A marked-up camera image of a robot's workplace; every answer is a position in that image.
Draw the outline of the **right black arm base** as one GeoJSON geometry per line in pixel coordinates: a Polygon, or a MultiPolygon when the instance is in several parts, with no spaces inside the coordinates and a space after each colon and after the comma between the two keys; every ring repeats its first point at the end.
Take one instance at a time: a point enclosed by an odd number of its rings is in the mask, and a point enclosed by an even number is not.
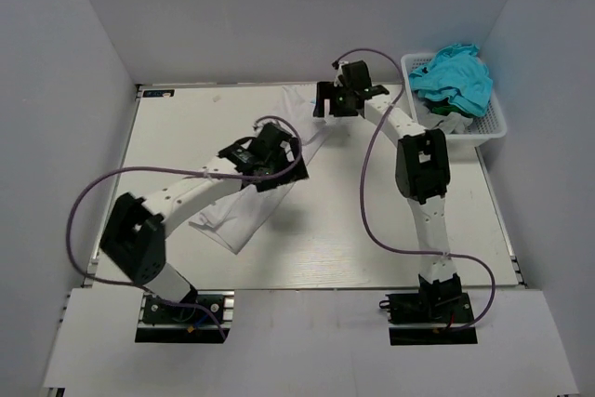
{"type": "Polygon", "coordinates": [[[447,302],[429,311],[418,293],[388,294],[378,302],[387,313],[391,346],[455,346],[476,345],[478,337],[473,326],[461,328],[473,321],[469,295],[447,302]]]}

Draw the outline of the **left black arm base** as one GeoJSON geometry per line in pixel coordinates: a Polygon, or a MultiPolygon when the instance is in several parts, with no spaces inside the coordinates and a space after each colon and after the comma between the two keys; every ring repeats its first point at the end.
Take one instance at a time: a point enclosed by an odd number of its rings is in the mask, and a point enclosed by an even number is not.
{"type": "Polygon", "coordinates": [[[141,301],[136,329],[136,343],[152,344],[222,344],[231,330],[234,309],[233,291],[200,292],[196,303],[209,309],[220,324],[199,309],[166,305],[145,294],[141,301]]]}

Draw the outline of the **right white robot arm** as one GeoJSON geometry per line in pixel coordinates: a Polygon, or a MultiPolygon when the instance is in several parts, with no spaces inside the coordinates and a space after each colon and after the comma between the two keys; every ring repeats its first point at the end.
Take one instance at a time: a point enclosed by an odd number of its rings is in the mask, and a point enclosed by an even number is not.
{"type": "Polygon", "coordinates": [[[388,100],[389,91],[373,85],[367,64],[336,61],[335,80],[317,84],[313,116],[361,116],[396,149],[395,181],[411,209],[422,254],[419,308],[433,322],[443,320],[462,294],[444,217],[451,173],[445,134],[427,129],[388,100]]]}

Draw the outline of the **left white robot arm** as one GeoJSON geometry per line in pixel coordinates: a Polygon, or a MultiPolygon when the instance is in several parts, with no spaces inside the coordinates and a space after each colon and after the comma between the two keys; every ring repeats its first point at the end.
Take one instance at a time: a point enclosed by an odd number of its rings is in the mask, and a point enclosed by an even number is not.
{"type": "Polygon", "coordinates": [[[99,241],[100,249],[133,286],[165,301],[185,322],[196,311],[196,288],[166,260],[166,239],[189,218],[246,188],[258,193],[309,177],[296,129],[281,118],[255,136],[220,150],[201,170],[146,196],[120,195],[99,241]]]}

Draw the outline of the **green cloth in basket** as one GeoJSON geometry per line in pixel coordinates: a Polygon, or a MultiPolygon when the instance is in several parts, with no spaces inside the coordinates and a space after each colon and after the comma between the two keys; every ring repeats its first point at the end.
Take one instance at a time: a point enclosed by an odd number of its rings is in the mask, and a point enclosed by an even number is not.
{"type": "Polygon", "coordinates": [[[429,110],[441,116],[447,116],[450,113],[458,113],[462,116],[468,117],[468,114],[458,108],[456,105],[450,104],[448,102],[432,102],[428,104],[429,110]]]}

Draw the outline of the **grey white cloth in basket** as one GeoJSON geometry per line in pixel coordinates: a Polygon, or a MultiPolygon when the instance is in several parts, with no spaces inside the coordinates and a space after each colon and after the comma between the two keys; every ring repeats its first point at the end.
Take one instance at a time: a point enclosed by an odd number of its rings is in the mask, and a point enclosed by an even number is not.
{"type": "Polygon", "coordinates": [[[441,116],[432,113],[428,103],[418,102],[415,107],[418,122],[427,129],[440,129],[444,134],[465,134],[473,123],[473,117],[462,116],[458,113],[450,113],[441,116]]]}

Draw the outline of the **cyan t-shirt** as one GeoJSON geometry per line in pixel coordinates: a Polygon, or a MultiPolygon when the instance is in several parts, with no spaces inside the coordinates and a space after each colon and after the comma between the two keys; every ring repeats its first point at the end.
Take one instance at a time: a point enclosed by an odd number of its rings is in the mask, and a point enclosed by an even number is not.
{"type": "Polygon", "coordinates": [[[486,115],[493,89],[488,67],[474,44],[453,44],[439,50],[408,75],[413,93],[424,103],[448,102],[473,118],[486,115]]]}

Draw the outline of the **dark label sticker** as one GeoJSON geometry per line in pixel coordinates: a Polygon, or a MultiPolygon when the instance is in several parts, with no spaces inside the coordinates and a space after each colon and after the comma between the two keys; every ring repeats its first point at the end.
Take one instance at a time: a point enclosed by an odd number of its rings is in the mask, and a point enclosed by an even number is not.
{"type": "Polygon", "coordinates": [[[143,98],[172,98],[174,95],[174,89],[145,89],[141,96],[143,98]]]}

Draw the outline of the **white plastic basket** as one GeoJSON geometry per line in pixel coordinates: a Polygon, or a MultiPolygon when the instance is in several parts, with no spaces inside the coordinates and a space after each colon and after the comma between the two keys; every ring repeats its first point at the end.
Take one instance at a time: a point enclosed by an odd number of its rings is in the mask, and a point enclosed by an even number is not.
{"type": "MultiPolygon", "coordinates": [[[[407,101],[411,110],[411,114],[417,122],[418,120],[415,107],[417,103],[422,102],[422,100],[417,97],[416,93],[412,92],[409,85],[408,75],[415,68],[429,62],[435,55],[436,53],[410,53],[404,55],[401,58],[407,101]]],[[[452,144],[477,147],[490,139],[499,139],[504,137],[506,132],[506,122],[498,103],[498,99],[496,98],[496,92],[494,91],[493,86],[490,104],[488,106],[486,115],[483,117],[473,118],[473,123],[467,129],[465,134],[446,134],[446,139],[452,144]]]]}

